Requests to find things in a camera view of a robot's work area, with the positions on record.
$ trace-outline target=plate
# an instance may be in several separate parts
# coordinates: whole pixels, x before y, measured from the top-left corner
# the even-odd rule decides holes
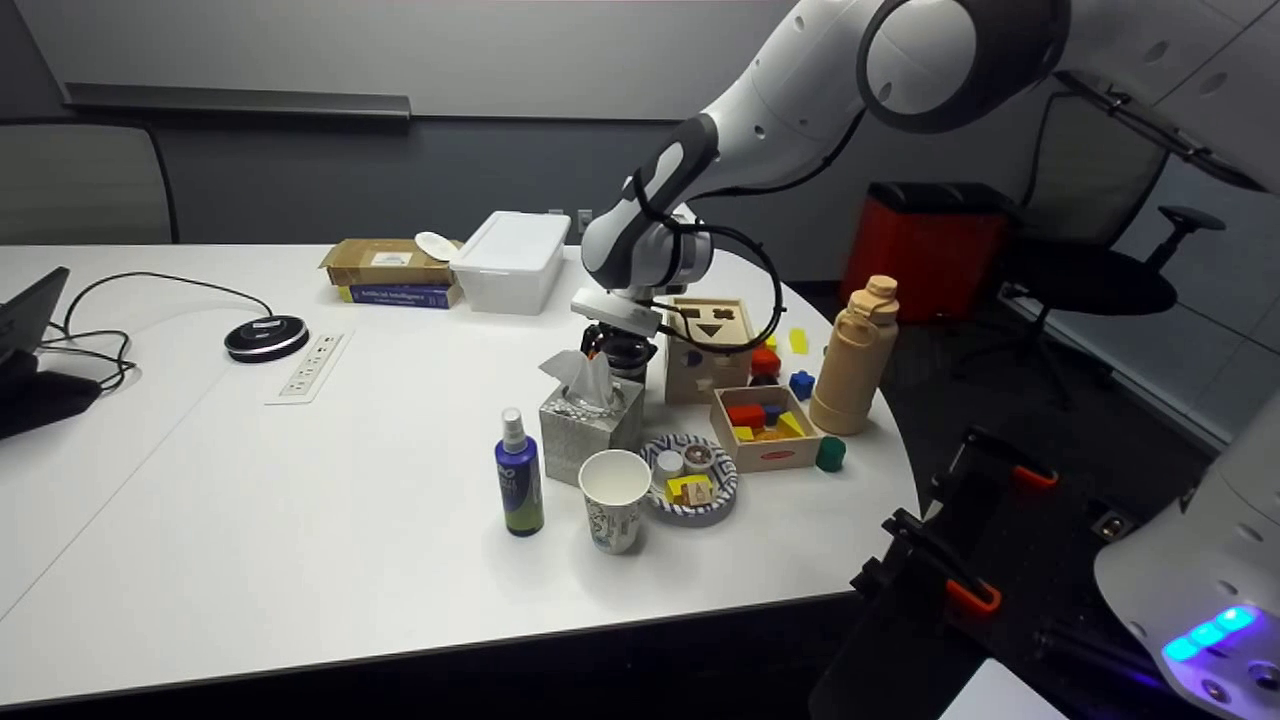
[[[706,434],[687,434],[687,432],[651,432],[639,445],[639,454],[646,454],[650,467],[658,467],[662,452],[681,452],[683,454],[687,449],[701,449],[701,452],[713,454],[709,474],[713,474],[713,485],[722,485],[722,496],[713,504],[674,504],[668,490],[662,485],[651,485],[650,507],[668,525],[709,526],[709,525],[722,525],[736,504],[741,474],[736,474],[734,454],[722,452],[722,445],[713,445]]]

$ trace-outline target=laptop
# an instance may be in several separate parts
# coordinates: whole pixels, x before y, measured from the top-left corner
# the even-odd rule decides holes
[[[42,370],[36,358],[63,283],[69,266],[55,266],[0,305],[0,440],[82,417],[100,397],[95,379]]]

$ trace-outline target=small toy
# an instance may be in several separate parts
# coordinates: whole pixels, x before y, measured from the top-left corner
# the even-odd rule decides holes
[[[791,345],[795,357],[806,357],[806,352],[810,352],[810,330],[806,330],[806,327],[791,327],[791,330],[789,330],[789,345]]]
[[[785,410],[775,424],[782,424],[785,432],[791,432],[791,434],[806,434],[806,424],[800,424],[795,410]]]
[[[791,370],[789,388],[795,393],[795,398],[806,402],[812,397],[816,376],[810,370]]]
[[[683,467],[687,467],[694,474],[709,474],[713,464],[715,464],[715,452],[713,452],[713,449],[701,449],[701,445],[683,449]]]
[[[782,369],[785,358],[767,345],[751,347],[751,384],[775,384]]]
[[[745,427],[764,427],[767,424],[764,402],[729,402],[723,410],[729,410],[734,424],[745,424]]]
[[[713,474],[674,474],[663,488],[674,504],[713,504],[722,496]]]
[[[842,472],[846,467],[846,440],[842,434],[826,434],[816,445],[816,467],[826,467],[826,472]]]
[[[683,474],[683,454],[681,454],[681,452],[662,452],[662,454],[651,458],[651,467],[658,467],[658,478]]]

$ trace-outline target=white box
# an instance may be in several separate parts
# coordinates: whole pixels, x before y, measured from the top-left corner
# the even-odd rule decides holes
[[[639,397],[646,384],[618,379],[618,410],[598,417],[565,398],[555,388],[540,406],[543,474],[578,485],[578,467],[606,449],[633,449],[639,440]]]
[[[463,294],[479,312],[538,317],[565,263],[569,216],[492,212],[451,258]]]

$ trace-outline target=white cup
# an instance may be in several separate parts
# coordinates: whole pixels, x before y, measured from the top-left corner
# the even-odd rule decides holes
[[[651,467],[637,452],[598,452],[578,467],[578,488],[587,500],[591,540],[613,554],[646,547],[646,504]]]

